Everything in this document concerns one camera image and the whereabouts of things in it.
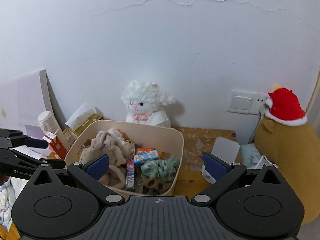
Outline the tissue box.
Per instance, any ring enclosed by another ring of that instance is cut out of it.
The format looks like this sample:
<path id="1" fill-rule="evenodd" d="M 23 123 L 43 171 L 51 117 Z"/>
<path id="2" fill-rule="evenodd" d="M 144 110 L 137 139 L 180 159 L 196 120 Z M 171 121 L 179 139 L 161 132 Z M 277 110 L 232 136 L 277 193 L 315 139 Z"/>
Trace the tissue box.
<path id="1" fill-rule="evenodd" d="M 103 120 L 103 115 L 88 103 L 83 103 L 65 122 L 67 128 L 79 136 L 90 124 Z"/>

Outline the long blue cartoon box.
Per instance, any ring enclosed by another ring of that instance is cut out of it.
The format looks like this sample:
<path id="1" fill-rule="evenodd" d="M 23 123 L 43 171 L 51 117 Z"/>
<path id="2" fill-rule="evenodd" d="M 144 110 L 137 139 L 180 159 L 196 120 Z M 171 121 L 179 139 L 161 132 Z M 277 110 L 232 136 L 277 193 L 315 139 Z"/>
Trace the long blue cartoon box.
<path id="1" fill-rule="evenodd" d="M 133 191 L 135 189 L 135 144 L 131 145 L 130 153 L 126 158 L 126 176 L 125 190 Z"/>

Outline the green scrunchie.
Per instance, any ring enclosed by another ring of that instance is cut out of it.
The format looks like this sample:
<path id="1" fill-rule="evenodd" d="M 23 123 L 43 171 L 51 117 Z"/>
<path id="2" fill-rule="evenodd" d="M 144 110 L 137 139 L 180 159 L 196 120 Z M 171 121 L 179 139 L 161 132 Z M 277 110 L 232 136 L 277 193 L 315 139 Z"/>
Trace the green scrunchie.
<path id="1" fill-rule="evenodd" d="M 162 181 L 170 181 L 177 172 L 180 160 L 173 156 L 170 159 L 150 159 L 141 166 L 143 175 L 155 179 L 159 178 Z"/>

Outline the white lamb plush toy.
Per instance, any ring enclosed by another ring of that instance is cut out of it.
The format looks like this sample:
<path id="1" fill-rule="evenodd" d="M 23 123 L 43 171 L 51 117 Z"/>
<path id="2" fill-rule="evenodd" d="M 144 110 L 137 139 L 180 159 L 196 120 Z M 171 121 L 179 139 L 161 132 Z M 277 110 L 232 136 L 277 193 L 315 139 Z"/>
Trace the white lamb plush toy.
<path id="1" fill-rule="evenodd" d="M 127 110 L 126 122 L 158 127 L 171 127 L 165 107 L 177 100 L 150 81 L 130 81 L 121 96 Z"/>

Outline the wall switch and socket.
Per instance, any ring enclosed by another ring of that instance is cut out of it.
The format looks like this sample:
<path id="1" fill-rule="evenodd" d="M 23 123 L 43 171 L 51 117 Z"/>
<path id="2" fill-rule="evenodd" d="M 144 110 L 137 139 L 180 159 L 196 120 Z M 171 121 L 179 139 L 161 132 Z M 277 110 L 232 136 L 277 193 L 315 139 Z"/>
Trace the wall switch and socket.
<path id="1" fill-rule="evenodd" d="M 259 109 L 264 107 L 267 94 L 232 90 L 228 104 L 228 112 L 259 115 Z"/>

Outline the white fluffy plush hat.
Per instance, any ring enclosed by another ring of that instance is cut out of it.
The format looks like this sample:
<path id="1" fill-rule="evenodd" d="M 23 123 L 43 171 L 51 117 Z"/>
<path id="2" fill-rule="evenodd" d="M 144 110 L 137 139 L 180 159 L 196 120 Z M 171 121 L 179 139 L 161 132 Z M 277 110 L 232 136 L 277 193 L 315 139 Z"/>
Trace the white fluffy plush hat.
<path id="1" fill-rule="evenodd" d="M 111 128 L 108 133 L 116 141 L 115 144 L 122 150 L 124 155 L 129 155 L 131 153 L 133 142 L 127 135 L 117 128 Z"/>

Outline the red santa hat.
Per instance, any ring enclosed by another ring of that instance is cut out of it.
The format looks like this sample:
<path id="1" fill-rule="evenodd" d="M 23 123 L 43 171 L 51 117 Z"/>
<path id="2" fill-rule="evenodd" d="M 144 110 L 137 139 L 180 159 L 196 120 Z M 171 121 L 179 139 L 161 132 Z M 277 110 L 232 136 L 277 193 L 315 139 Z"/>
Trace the red santa hat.
<path id="1" fill-rule="evenodd" d="M 279 124 L 297 127 L 308 122 L 306 112 L 290 89 L 278 88 L 268 93 L 265 105 L 267 106 L 265 116 Z"/>

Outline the orange snack packet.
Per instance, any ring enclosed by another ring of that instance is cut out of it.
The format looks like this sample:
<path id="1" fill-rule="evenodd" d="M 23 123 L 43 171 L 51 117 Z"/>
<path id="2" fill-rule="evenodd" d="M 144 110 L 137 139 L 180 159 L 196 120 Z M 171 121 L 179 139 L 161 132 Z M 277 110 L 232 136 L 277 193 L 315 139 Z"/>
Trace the orange snack packet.
<path id="1" fill-rule="evenodd" d="M 135 165 L 141 166 L 148 160 L 158 160 L 162 158 L 163 152 L 155 148 L 139 147 L 136 149 L 134 162 Z"/>

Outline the white phone stand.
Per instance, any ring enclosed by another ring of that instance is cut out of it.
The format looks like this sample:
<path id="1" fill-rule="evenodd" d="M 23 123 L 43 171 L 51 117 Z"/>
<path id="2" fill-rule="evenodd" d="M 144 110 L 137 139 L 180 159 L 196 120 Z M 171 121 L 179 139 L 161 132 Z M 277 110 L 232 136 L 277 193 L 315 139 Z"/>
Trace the white phone stand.
<path id="1" fill-rule="evenodd" d="M 213 184 L 222 178 L 230 170 L 231 164 L 235 162 L 239 150 L 238 142 L 218 137 L 211 152 L 202 152 L 201 159 L 204 164 L 201 167 L 201 173 L 204 179 Z"/>

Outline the lilac leaning board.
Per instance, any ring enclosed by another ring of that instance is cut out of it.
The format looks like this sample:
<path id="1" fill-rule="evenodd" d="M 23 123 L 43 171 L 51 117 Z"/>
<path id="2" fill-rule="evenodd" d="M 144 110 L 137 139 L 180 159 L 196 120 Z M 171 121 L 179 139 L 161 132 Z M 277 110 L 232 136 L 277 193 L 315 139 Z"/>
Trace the lilac leaning board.
<path id="1" fill-rule="evenodd" d="M 38 117 L 44 111 L 53 112 L 45 70 L 1 81 L 1 128 L 41 139 Z"/>

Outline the lilac fleece cloth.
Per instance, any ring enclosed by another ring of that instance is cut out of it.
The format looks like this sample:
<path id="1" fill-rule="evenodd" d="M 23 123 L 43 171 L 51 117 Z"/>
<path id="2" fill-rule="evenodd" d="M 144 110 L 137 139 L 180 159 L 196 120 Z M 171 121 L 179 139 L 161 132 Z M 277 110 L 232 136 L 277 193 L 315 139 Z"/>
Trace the lilac fleece cloth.
<path id="1" fill-rule="evenodd" d="M 98 181 L 115 189 L 124 189 L 126 158 L 122 149 L 116 145 L 116 140 L 110 132 L 99 131 L 96 137 L 92 139 L 91 145 L 82 151 L 79 161 L 86 164 L 103 154 L 107 154 L 109 157 L 109 168 Z"/>

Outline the red milk carton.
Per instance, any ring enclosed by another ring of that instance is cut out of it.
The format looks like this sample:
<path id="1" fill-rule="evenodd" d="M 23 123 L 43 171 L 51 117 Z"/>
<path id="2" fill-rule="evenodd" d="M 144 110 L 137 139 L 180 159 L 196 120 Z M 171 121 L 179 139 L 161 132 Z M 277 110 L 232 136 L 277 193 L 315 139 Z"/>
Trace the red milk carton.
<path id="1" fill-rule="evenodd" d="M 54 133 L 45 132 L 42 139 L 48 142 L 51 151 L 64 160 L 67 155 L 67 149 L 63 143 L 63 136 L 61 129 L 58 128 Z"/>

